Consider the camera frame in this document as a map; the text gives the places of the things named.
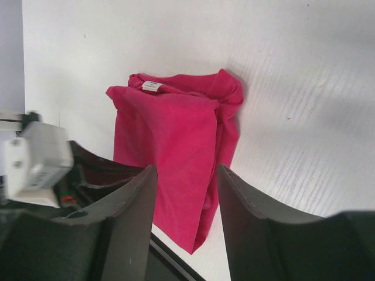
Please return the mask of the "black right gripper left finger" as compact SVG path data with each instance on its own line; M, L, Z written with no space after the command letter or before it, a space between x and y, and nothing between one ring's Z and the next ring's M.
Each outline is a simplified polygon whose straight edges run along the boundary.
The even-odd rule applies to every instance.
M2 280L143 280L156 199L148 166L64 218L1 210Z

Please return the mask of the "pink t shirt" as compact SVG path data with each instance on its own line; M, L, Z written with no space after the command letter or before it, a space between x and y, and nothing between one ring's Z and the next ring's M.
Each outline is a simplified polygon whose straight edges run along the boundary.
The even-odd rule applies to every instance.
M224 69L205 76L139 73L106 93L117 110L114 161L156 167L154 224L194 253L219 204L216 168L230 165L239 139L240 80Z

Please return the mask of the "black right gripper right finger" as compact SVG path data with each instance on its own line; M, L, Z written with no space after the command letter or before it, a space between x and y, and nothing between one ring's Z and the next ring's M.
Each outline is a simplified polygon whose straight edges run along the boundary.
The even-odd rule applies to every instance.
M292 208L217 168L232 280L373 280L374 212L323 218Z

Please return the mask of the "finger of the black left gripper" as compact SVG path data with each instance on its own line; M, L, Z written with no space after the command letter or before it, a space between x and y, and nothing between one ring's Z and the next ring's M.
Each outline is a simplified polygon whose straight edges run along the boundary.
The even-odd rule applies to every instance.
M69 172L55 185L55 217L117 218L140 190L138 172Z
M94 153L91 153L87 149L83 148L75 140L70 140L69 144L73 153L75 164L82 164L98 171L100 170L114 173L124 172L134 175L138 175L144 170L142 167L124 165L95 155Z

